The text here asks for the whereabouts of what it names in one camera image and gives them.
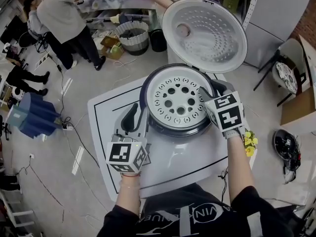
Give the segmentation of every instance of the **blue round table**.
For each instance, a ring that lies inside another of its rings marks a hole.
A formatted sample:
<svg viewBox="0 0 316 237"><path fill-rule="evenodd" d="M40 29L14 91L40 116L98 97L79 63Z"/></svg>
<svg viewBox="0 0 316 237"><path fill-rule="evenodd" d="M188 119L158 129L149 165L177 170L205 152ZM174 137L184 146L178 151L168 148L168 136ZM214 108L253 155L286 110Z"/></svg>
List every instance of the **blue round table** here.
<svg viewBox="0 0 316 237"><path fill-rule="evenodd" d="M32 139L41 134L49 136L55 129L62 129L62 125L55 123L60 114L55 111L52 103L44 101L40 95L26 93L19 104L19 108L27 113L19 130Z"/></svg>

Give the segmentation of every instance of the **black shoe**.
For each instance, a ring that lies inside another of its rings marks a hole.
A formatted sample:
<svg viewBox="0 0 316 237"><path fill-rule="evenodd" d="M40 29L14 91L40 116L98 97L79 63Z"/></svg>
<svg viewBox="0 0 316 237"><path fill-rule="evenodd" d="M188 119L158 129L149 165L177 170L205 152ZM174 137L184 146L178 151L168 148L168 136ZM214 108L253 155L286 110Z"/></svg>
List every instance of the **black shoe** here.
<svg viewBox="0 0 316 237"><path fill-rule="evenodd" d="M47 93L48 93L48 89L43 89L39 91L39 94L42 96L46 96Z"/></svg>
<svg viewBox="0 0 316 237"><path fill-rule="evenodd" d="M50 75L50 72L47 71L46 74L43 76L43 77L44 77L44 79L43 79L43 80L44 80L44 81L43 81L43 84L44 84L44 85L47 84L49 75Z"/></svg>
<svg viewBox="0 0 316 237"><path fill-rule="evenodd" d="M95 67L95 69L97 70L97 71L99 71L101 68L102 68L102 66L103 66L103 64L105 63L105 61L106 61L106 57L105 56L102 56L101 58L100 58L100 64L97 66L97 67Z"/></svg>

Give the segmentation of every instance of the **white sneaker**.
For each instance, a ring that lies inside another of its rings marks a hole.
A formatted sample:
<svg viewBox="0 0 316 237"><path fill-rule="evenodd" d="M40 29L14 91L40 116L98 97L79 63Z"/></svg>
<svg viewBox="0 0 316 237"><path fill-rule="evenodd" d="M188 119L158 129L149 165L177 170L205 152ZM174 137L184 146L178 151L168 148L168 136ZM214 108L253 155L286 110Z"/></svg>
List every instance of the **white sneaker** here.
<svg viewBox="0 0 316 237"><path fill-rule="evenodd" d="M74 68L75 66L77 66L77 64L78 64L78 61L77 61L77 60L74 60L74 62L73 62L73 64L72 64L71 68Z"/></svg>

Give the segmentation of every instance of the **dark hair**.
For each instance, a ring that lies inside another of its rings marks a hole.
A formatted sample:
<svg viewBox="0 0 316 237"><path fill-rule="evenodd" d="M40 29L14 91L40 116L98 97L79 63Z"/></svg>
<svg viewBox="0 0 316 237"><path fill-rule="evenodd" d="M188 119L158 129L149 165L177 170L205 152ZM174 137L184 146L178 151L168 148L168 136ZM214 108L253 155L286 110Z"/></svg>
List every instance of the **dark hair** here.
<svg viewBox="0 0 316 237"><path fill-rule="evenodd" d="M26 15L26 18L29 19L29 14L30 14L30 11L31 11L31 4L34 0L25 0L23 5L24 5L24 13Z"/></svg>

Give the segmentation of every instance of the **gray sweater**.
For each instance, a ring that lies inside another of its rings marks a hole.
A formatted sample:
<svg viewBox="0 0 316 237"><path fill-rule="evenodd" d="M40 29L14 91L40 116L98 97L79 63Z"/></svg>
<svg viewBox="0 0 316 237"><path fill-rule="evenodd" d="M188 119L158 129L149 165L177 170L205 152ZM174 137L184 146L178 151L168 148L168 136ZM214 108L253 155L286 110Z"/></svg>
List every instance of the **gray sweater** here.
<svg viewBox="0 0 316 237"><path fill-rule="evenodd" d="M29 13L28 29L37 37L38 35L49 32L49 29L40 22L35 10L32 10Z"/></svg>

